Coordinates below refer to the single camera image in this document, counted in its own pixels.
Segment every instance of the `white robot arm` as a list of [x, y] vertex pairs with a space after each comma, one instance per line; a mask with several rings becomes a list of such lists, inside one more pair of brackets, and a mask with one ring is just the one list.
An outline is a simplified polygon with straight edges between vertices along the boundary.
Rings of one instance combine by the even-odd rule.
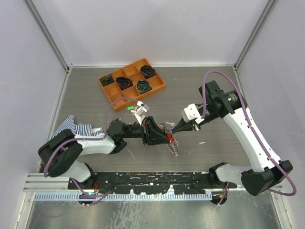
[[256, 126], [249, 108], [246, 108], [252, 123], [251, 128], [254, 128], [270, 154], [267, 156], [245, 119], [236, 91], [224, 93], [215, 81], [211, 81], [205, 85], [205, 93], [208, 102], [205, 119], [202, 119], [203, 109], [191, 104], [182, 110], [183, 118], [173, 129], [173, 133], [189, 130], [198, 131], [201, 129], [201, 125], [218, 117], [223, 118], [236, 134], [251, 164], [250, 167], [241, 167], [220, 163], [210, 168], [210, 181], [214, 184], [232, 182], [243, 185], [253, 196], [280, 183], [284, 179], [284, 175], [270, 159], [272, 158], [287, 174], [291, 172], [293, 167], [289, 161], [281, 161], [281, 158], [268, 145]]

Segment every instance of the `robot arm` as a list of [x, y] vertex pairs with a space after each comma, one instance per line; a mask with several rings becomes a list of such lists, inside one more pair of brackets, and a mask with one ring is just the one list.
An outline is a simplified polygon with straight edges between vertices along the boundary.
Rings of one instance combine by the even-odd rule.
[[[208, 102], [205, 119], [201, 118], [203, 109], [195, 104], [191, 104], [182, 110], [183, 118], [173, 129], [173, 133], [190, 130], [198, 131], [203, 124], [218, 117], [223, 118], [241, 142], [251, 164], [250, 167], [240, 167], [220, 163], [210, 168], [210, 181], [214, 184], [228, 181], [243, 185], [253, 196], [279, 184], [284, 179], [284, 175], [268, 158], [248, 126], [237, 93], [235, 91], [224, 93], [215, 81], [206, 84], [205, 93]], [[293, 169], [291, 163], [289, 161], [281, 161], [281, 158], [272, 150], [259, 131], [253, 121], [249, 108], [246, 108], [246, 112], [251, 119], [252, 127], [257, 132], [264, 146], [269, 149], [271, 158], [286, 173], [291, 172]]]
[[38, 154], [46, 165], [60, 144], [72, 138], [83, 139], [68, 143], [56, 154], [49, 167], [49, 176], [71, 177], [76, 179], [82, 188], [90, 187], [95, 180], [94, 172], [88, 164], [76, 160], [79, 156], [119, 153], [127, 145], [124, 138], [141, 138], [144, 145], [168, 144], [170, 136], [158, 127], [153, 117], [145, 117], [149, 107], [140, 101], [138, 105], [139, 108], [134, 114], [138, 123], [128, 125], [115, 119], [109, 124], [104, 138], [75, 135], [67, 129], [44, 144], [38, 150]]

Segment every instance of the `striped cloth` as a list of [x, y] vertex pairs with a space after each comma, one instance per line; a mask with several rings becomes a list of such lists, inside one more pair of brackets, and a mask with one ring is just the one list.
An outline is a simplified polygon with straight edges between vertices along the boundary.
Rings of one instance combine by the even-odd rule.
[[70, 115], [63, 123], [57, 128], [54, 132], [52, 138], [54, 138], [61, 131], [70, 129], [75, 135], [81, 136], [100, 136], [103, 133], [102, 128], [92, 128], [91, 124], [82, 124], [78, 123], [75, 125], [75, 118], [73, 115]]

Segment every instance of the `metal floor panel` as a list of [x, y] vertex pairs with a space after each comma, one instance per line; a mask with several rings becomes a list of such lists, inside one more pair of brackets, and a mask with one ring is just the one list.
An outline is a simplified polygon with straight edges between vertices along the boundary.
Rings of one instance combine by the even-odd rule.
[[[62, 217], [50, 217], [66, 211]], [[34, 201], [26, 229], [278, 228], [269, 192], [253, 197], [232, 190], [220, 208], [210, 201], [107, 201], [89, 208], [71, 201]]]

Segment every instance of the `orange compartment tray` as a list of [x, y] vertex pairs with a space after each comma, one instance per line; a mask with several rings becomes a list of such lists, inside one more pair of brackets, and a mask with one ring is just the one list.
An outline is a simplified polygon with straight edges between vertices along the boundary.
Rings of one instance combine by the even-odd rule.
[[[147, 79], [147, 81], [149, 82], [149, 84], [151, 85], [152, 89], [148, 92], [145, 92], [143, 94], [140, 94], [138, 92], [138, 90], [136, 89], [135, 85], [137, 85], [139, 80], [146, 80], [144, 78], [144, 76], [141, 74], [140, 72], [140, 68], [143, 65], [149, 65], [149, 62], [146, 59], [141, 59], [139, 61], [136, 61], [134, 63], [131, 63], [123, 68], [120, 68], [114, 72], [108, 73], [106, 75], [101, 76], [100, 78], [98, 78], [98, 81], [102, 87], [102, 89], [104, 90], [107, 98], [109, 99], [110, 103], [114, 102], [117, 99], [123, 98], [123, 97], [130, 97], [136, 100], [140, 100], [142, 101], [143, 99], [156, 94], [157, 92], [163, 90], [166, 86], [166, 83], [163, 81], [163, 79], [159, 76], [159, 74], [156, 72], [156, 75]], [[103, 86], [101, 83], [101, 78], [103, 78], [104, 76], [107, 76], [109, 74], [112, 74], [112, 77], [114, 79], [114, 83], [111, 83], [107, 86]], [[116, 82], [116, 78], [117, 77], [127, 77], [129, 79], [132, 80], [133, 86], [125, 89], [125, 90], [121, 90], [120, 87], [118, 86], [117, 82]], [[125, 109], [128, 106], [133, 105], [135, 102], [132, 100], [120, 100], [117, 103], [115, 103], [112, 107], [114, 108], [114, 110], [120, 111]]]

